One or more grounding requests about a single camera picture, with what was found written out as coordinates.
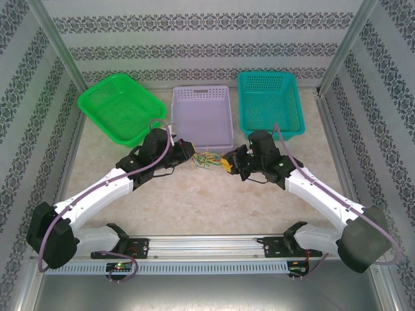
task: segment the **yellow object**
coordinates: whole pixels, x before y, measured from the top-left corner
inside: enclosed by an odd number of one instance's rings
[[[222,159],[220,159],[220,163],[222,164],[222,167],[225,169],[226,172],[228,172],[228,173],[231,172],[231,169],[232,169],[233,165],[230,165],[227,160],[222,158]]]

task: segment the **colorful wires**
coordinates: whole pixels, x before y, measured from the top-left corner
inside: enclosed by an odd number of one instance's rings
[[[193,162],[195,162],[197,167],[207,168],[210,165],[221,166],[220,159],[221,155],[215,154],[213,152],[199,152],[196,151],[193,155]]]

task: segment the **gray surface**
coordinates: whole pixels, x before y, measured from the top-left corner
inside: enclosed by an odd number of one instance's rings
[[[372,278],[326,262],[310,279],[285,275],[43,278],[35,310],[380,310]]]

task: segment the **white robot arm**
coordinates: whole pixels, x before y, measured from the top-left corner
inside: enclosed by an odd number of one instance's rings
[[[84,194],[96,185],[143,167],[160,156],[159,146],[165,146],[166,135],[164,131],[163,133],[158,131],[162,130],[151,131],[138,155],[135,155],[135,150],[133,150],[129,156],[120,160],[115,168],[88,189],[63,202],[56,203],[53,207],[42,203],[35,208],[27,242],[39,252],[46,228],[53,218],[67,206],[71,206],[71,202],[81,198],[56,223],[47,240],[43,259],[51,268],[63,266],[75,255],[81,256],[95,251],[125,253],[127,244],[123,239],[128,239],[128,236],[116,225],[108,224],[98,229],[81,229],[82,225],[109,203],[129,194],[153,178],[155,170],[174,168],[189,159],[194,153],[191,143],[180,140],[171,147],[168,156],[158,166],[143,171],[139,175],[119,178],[88,195]],[[305,222],[294,224],[284,233],[284,247],[292,254],[295,255],[298,251],[304,253],[305,249],[313,249],[339,255],[351,269],[363,272],[390,249],[390,242],[378,230],[350,211],[350,207],[353,207],[354,210],[387,230],[385,216],[378,208],[365,208],[361,204],[349,201],[316,179],[307,168],[303,167],[302,163],[295,160],[297,165],[302,167],[299,171],[289,157],[280,155],[268,132],[256,131],[249,136],[249,140],[250,150],[242,145],[228,152],[222,158],[222,166],[230,174],[240,174],[242,180],[246,180],[253,172],[261,172],[269,182],[277,184],[312,205],[335,227],[335,229],[319,228]],[[348,207],[340,202],[347,202]]]

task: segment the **marble floor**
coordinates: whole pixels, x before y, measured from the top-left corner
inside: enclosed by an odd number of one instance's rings
[[[167,106],[170,119],[172,93],[154,93]],[[337,173],[311,90],[301,90],[306,131],[287,142],[292,153],[316,177],[341,191]],[[234,146],[247,143],[239,129],[238,94],[231,91]],[[129,149],[113,143],[88,118],[80,140],[66,197],[101,179]],[[252,178],[264,180],[260,174]],[[242,182],[221,167],[197,168],[192,161],[173,175],[157,178],[124,196],[92,217],[85,227],[113,222],[129,235],[236,235],[282,233],[302,220],[331,224],[309,204],[267,183]]]

